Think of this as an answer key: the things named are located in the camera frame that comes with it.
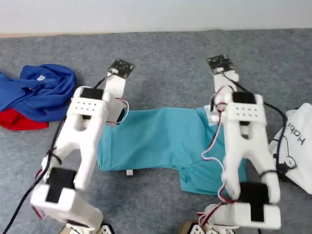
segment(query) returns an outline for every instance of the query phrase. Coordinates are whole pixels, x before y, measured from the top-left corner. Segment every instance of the clothing tag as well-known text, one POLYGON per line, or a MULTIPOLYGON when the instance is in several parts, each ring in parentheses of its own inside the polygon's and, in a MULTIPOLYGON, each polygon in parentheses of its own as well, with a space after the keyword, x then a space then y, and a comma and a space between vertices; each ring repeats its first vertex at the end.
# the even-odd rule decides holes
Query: clothing tag
POLYGON ((43 76, 43 75, 40 75, 40 76, 37 78, 38 81, 42 81, 42 80, 44 80, 44 79, 45 79, 45 76, 43 76))

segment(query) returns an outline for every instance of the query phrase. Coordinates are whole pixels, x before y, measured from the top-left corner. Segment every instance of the wire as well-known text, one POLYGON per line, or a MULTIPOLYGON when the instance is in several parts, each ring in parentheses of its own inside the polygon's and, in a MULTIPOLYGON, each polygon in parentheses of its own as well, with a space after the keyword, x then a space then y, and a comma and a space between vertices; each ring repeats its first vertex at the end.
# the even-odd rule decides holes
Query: wire
POLYGON ((216 129, 216 132, 214 133, 214 136, 213 136, 213 139, 212 141, 210 142, 209 146, 208 146, 208 149, 203 151, 201 153, 201 157, 204 159, 204 160, 211 160, 211 157, 205 157, 205 154, 208 153, 214 146, 217 138, 218 138, 218 135, 219 135, 219 132, 220 132, 220 129, 221 129, 221 111, 219 112, 219 122, 218 122, 218 126, 217 126, 217 129, 216 129))
POLYGON ((102 84, 106 79, 108 79, 109 77, 111 77, 112 75, 114 75, 114 73, 111 73, 109 76, 106 76, 104 78, 102 78, 95 86, 94 88, 98 88, 100 84, 102 84))
POLYGON ((198 212, 197 214, 200 215, 199 219, 198 219, 198 224, 200 226, 204 226, 209 218, 216 212, 217 209, 220 208, 220 206, 225 205, 226 203, 221 202, 219 203, 216 207, 214 207, 209 213, 202 213, 202 212, 198 212))
POLYGON ((58 124, 58 127, 57 127, 57 130, 53 136, 53 139, 52 139, 52 143, 51 143, 51 147, 50 147, 50 150, 48 151, 48 158, 47 158, 47 165, 45 166, 44 170, 42 171, 42 173, 40 173, 40 175, 38 176, 38 178, 35 180, 35 182, 29 187, 29 189, 25 192, 25 194, 23 195, 23 197, 21 198, 17 208, 15 209, 8 225, 6 226, 6 228, 4 229, 3 233, 2 234, 6 234, 9 229, 11 228, 14 220, 16 219, 18 213, 20 212, 20 209, 21 209, 21 206, 23 205, 24 201, 26 200, 26 198, 28 197, 28 195, 32 192, 32 190, 35 188, 35 186, 42 180, 42 178, 44 177, 44 175, 48 172, 49 170, 49 167, 50 167, 50 163, 51 163, 51 158, 52 158, 52 154, 53 154, 53 151, 55 150, 54 148, 54 145, 55 145, 55 142, 56 142, 56 139, 59 135, 59 131, 61 129, 61 126, 63 124, 63 122, 65 121, 66 117, 64 117, 58 124))
POLYGON ((230 85, 222 85, 218 91, 212 96, 211 98, 211 103, 210 103, 210 112, 212 112, 214 110, 214 105, 215 105, 215 97, 222 91, 222 89, 226 88, 226 87, 230 87, 230 89, 232 89, 232 92, 234 92, 234 88, 230 85))
POLYGON ((126 115, 122 118, 121 121, 118 121, 118 122, 106 121, 107 123, 116 123, 116 124, 117 124, 117 123, 121 123, 121 122, 123 122, 123 121, 127 118, 128 114, 129 114, 129 109, 130 109, 129 102, 128 102, 127 100, 125 100, 125 99, 122 99, 122 98, 116 98, 116 100, 119 100, 119 101, 122 101, 122 102, 126 103, 126 105, 127 105, 127 112, 126 112, 126 115))
POLYGON ((218 232, 216 229, 211 228, 214 232, 216 232, 217 234, 220 234, 220 232, 218 232))
POLYGON ((73 229, 73 228, 71 228, 75 233, 78 233, 78 234, 80 234, 77 230, 75 230, 75 229, 73 229))
MULTIPOLYGON (((222 75, 228 79, 229 81, 231 81, 233 84, 235 84, 237 87, 239 87, 241 90, 243 90, 244 92, 246 93, 250 93, 252 94, 252 92, 250 92, 248 89, 245 89, 242 85, 240 85, 238 82, 228 78, 224 72, 222 72, 222 75)), ((279 153, 280 153, 280 147, 281 147, 281 142, 282 142, 282 139, 283 139, 283 136, 284 136, 284 133, 285 133, 285 130, 286 130, 286 124, 287 124, 287 117, 286 115, 280 110, 278 109, 276 106, 273 106, 272 104, 269 104, 267 102, 263 102, 264 105, 266 105, 267 107, 270 107, 272 108, 273 110, 277 111, 283 118, 283 128, 282 128, 282 132, 281 132, 281 135, 279 136, 279 139, 278 139, 278 144, 277 144, 277 151, 276 151, 276 162, 275 162, 275 166, 276 166, 276 169, 281 172, 279 170, 279 153)))

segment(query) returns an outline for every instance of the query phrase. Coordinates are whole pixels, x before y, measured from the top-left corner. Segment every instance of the blue cloth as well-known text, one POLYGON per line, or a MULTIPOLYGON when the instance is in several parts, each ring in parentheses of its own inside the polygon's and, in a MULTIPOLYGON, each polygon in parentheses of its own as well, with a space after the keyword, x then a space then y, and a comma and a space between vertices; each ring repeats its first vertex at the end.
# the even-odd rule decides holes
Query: blue cloth
MULTIPOLYGON (((98 166, 104 171, 172 168, 179 171, 183 191, 216 195, 222 169, 216 161, 201 158, 215 131, 203 108, 130 111, 116 128, 105 127, 98 146, 98 166)), ((222 162, 224 155, 222 128, 206 156, 222 162)), ((239 168, 239 178, 246 180, 245 162, 239 168)))
POLYGON ((11 107, 37 122, 61 120, 75 85, 75 73, 56 64, 26 65, 20 79, 0 72, 0 111, 11 107))

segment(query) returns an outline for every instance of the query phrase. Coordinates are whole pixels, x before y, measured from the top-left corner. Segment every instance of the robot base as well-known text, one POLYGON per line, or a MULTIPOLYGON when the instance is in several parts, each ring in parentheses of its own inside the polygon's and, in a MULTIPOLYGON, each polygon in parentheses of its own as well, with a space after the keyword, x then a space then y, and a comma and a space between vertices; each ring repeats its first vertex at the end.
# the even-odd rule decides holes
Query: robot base
POLYGON ((205 234, 197 221, 185 222, 181 228, 180 234, 205 234))
POLYGON ((64 226, 58 234, 115 234, 114 230, 109 225, 103 225, 97 232, 83 231, 64 226))

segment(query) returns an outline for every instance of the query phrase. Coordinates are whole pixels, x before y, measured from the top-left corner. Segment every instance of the black cable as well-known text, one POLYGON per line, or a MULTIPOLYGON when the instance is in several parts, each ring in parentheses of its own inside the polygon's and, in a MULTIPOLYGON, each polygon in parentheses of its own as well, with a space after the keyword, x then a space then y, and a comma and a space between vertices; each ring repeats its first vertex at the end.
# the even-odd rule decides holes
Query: black cable
POLYGON ((215 231, 217 234, 220 234, 220 232, 218 232, 216 229, 211 228, 213 231, 215 231))
POLYGON ((114 75, 114 73, 110 74, 109 76, 106 76, 106 77, 102 78, 93 88, 94 89, 98 88, 100 84, 102 84, 106 79, 108 79, 112 75, 114 75))
POLYGON ((25 194, 23 195, 23 197, 21 198, 17 208, 14 211, 14 214, 12 215, 8 225, 6 226, 6 228, 4 229, 2 234, 6 234, 9 229, 11 228, 16 216, 18 215, 18 213, 20 212, 21 206, 23 205, 24 201, 26 200, 26 198, 28 197, 28 195, 31 193, 31 191, 35 188, 35 186, 42 180, 42 178, 44 177, 44 175, 47 173, 47 171, 49 170, 50 167, 50 163, 51 163, 51 158, 53 156, 53 150, 54 150, 54 145, 55 142, 58 138, 59 135, 59 131, 62 127, 63 122, 65 121, 66 117, 64 117, 58 124, 57 130, 54 133, 53 139, 52 139, 52 143, 51 143, 51 148, 48 151, 48 159, 47 159, 47 165, 44 168, 43 172, 40 174, 40 176, 36 179, 36 181, 29 187, 29 189, 25 192, 25 194))
POLYGON ((73 228, 71 228, 71 230, 73 230, 75 233, 80 234, 77 230, 75 230, 75 229, 73 229, 73 228))
MULTIPOLYGON (((246 93, 250 93, 252 94, 252 92, 250 92, 248 89, 245 89, 242 85, 240 85, 238 82, 228 78, 223 72, 222 72, 222 75, 228 79, 229 81, 231 81, 233 84, 235 84, 238 88, 240 88, 241 90, 243 90, 244 92, 246 93)), ((276 150, 276 162, 275 162, 275 166, 276 166, 276 169, 279 173, 281 173, 281 170, 279 169, 279 152, 280 152, 280 148, 281 148, 281 142, 282 142, 282 138, 284 136, 284 133, 285 133, 285 130, 286 130, 286 124, 287 124, 287 117, 286 115, 280 110, 278 109, 276 106, 273 106, 272 104, 269 104, 267 102, 263 102, 264 105, 266 105, 267 107, 270 107, 272 108, 273 110, 277 111, 283 118, 283 128, 282 128, 282 132, 281 132, 281 135, 279 136, 279 139, 278 139, 278 144, 277 144, 277 150, 276 150)))

